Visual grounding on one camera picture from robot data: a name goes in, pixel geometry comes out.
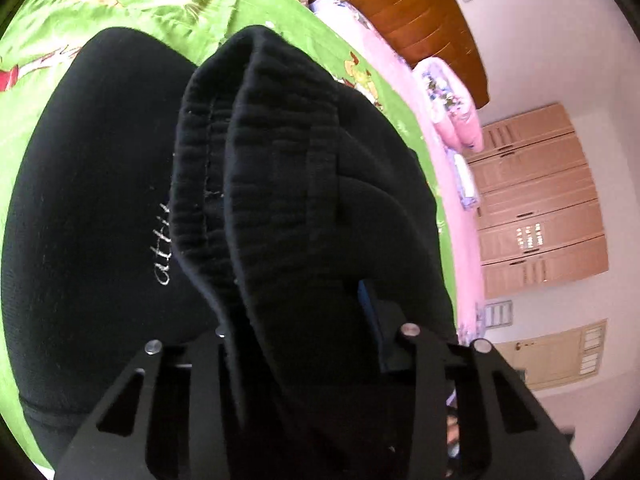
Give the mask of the person's left hand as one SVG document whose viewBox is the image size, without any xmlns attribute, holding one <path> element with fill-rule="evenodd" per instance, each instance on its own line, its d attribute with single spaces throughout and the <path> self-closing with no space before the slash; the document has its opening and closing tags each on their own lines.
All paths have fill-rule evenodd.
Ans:
<svg viewBox="0 0 640 480">
<path fill-rule="evenodd" d="M 446 478 L 454 476 L 459 469 L 460 426 L 458 411 L 454 406 L 447 408 L 447 471 Z"/>
</svg>

